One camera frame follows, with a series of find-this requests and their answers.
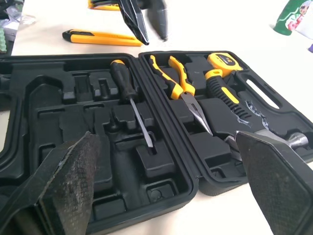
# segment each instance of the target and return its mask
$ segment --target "black plastic tool case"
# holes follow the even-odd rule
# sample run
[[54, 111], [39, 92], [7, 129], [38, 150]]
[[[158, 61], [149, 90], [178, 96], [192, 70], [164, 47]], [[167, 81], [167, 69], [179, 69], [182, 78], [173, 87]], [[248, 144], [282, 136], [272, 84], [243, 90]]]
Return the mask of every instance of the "black plastic tool case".
[[[218, 98], [208, 98], [204, 52], [23, 56], [0, 59], [0, 110], [10, 109], [5, 145], [0, 152], [0, 208], [16, 187], [40, 165], [51, 149], [78, 140], [86, 131], [100, 136], [102, 149], [94, 182], [93, 212], [87, 234], [106, 233], [176, 210], [198, 189], [218, 195], [247, 182], [243, 164], [223, 141], [239, 125]], [[313, 158], [313, 124], [286, 102], [236, 55], [244, 69], [225, 78], [242, 100], [252, 101], [281, 137], [297, 131], [309, 146], [296, 152]], [[213, 129], [196, 122], [182, 100], [170, 100], [164, 81], [149, 67], [149, 56], [169, 76], [173, 55], [180, 60]], [[130, 69], [139, 98], [136, 105], [154, 141], [149, 149], [130, 104], [122, 103], [110, 63], [122, 60]], [[279, 109], [272, 108], [246, 84], [251, 80]]]

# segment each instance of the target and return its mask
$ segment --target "screwdriver shaft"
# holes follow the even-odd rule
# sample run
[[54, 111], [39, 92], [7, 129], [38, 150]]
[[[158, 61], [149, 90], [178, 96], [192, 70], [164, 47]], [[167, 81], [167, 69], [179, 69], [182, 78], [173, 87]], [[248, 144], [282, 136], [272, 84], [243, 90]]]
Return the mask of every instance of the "screwdriver shaft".
[[150, 136], [149, 136], [149, 134], [148, 134], [148, 131], [147, 131], [145, 125], [143, 124], [143, 121], [142, 121], [142, 119], [141, 119], [141, 117], [140, 117], [140, 114], [139, 114], [139, 112], [138, 112], [138, 109], [137, 109], [137, 107], [136, 107], [136, 105], [135, 105], [134, 100], [133, 100], [133, 99], [130, 99], [130, 103], [131, 103], [131, 105], [132, 105], [132, 107], [133, 107], [133, 110], [134, 110], [134, 112], [135, 112], [136, 118], [137, 118], [137, 120], [138, 120], [138, 122], [139, 122], [140, 128], [141, 128], [141, 130], [142, 130], [143, 136], [144, 136], [144, 138], [145, 138], [145, 140], [146, 140], [146, 142], [147, 142], [148, 147], [149, 147], [149, 148], [153, 148], [152, 140], [151, 140], [151, 138], [150, 138]]

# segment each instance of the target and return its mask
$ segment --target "yellow pliers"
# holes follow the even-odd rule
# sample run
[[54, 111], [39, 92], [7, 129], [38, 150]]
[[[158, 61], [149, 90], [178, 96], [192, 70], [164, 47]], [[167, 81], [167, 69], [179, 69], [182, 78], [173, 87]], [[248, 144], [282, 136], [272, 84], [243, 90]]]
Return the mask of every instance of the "yellow pliers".
[[176, 59], [174, 56], [170, 56], [170, 59], [168, 61], [168, 64], [176, 70], [176, 72], [179, 74], [180, 84], [178, 84], [176, 81], [174, 81], [172, 78], [170, 78], [167, 74], [165, 74], [160, 67], [156, 63], [156, 58], [153, 55], [150, 55], [149, 63], [157, 75], [162, 77], [166, 83], [166, 85], [170, 89], [170, 97], [172, 99], [179, 99], [181, 98], [183, 101], [185, 101], [187, 107], [192, 112], [192, 114], [195, 116], [195, 118], [198, 120], [198, 122], [204, 127], [204, 129], [212, 134], [212, 131], [207, 124], [207, 121], [205, 119], [203, 110], [200, 106], [200, 104], [197, 102], [197, 100], [194, 98], [196, 89], [190, 84], [190, 82], [187, 79], [187, 73], [185, 70], [184, 65]]

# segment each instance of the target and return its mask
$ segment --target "screwdriver handle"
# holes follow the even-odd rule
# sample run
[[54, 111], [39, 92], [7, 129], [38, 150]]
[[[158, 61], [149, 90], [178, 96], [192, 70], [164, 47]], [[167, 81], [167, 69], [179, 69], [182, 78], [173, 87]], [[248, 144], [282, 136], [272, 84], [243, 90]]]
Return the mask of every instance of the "screwdriver handle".
[[206, 88], [209, 97], [221, 99], [237, 116], [242, 119], [251, 117], [252, 113], [239, 102], [239, 98], [232, 94], [222, 79], [222, 70], [210, 70], [205, 74]]
[[184, 65], [176, 59], [174, 56], [170, 56], [168, 60], [168, 64], [176, 70], [179, 74], [180, 86], [184, 90], [184, 92], [190, 93], [192, 96], [195, 96], [196, 89], [191, 85], [191, 83], [187, 79], [187, 72]]
[[179, 99], [181, 93], [184, 92], [182, 87], [160, 69], [160, 67], [157, 65], [154, 55], [150, 55], [149, 63], [151, 65], [151, 68], [153, 69], [153, 72], [159, 75], [165, 81], [166, 85], [169, 88], [170, 97], [172, 99]]
[[111, 63], [111, 73], [120, 89], [122, 100], [130, 101], [135, 99], [137, 93], [132, 86], [132, 77], [124, 62], [114, 60]]

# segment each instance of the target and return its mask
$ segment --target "pliers handle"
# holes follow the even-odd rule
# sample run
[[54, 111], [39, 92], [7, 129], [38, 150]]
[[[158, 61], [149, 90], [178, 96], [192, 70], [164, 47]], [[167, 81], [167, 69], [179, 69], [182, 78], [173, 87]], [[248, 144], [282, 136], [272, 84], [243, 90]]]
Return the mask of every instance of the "pliers handle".
[[154, 55], [150, 55], [149, 63], [151, 64], [154, 72], [163, 78], [166, 85], [170, 89], [170, 97], [172, 99], [179, 99], [182, 93], [189, 93], [192, 96], [195, 95], [196, 89], [190, 84], [187, 79], [187, 72], [184, 65], [176, 59], [174, 56], [170, 56], [168, 60], [169, 66], [174, 68], [176, 72], [179, 74], [180, 84], [174, 81], [170, 76], [164, 73], [160, 67], [157, 65], [156, 58]]

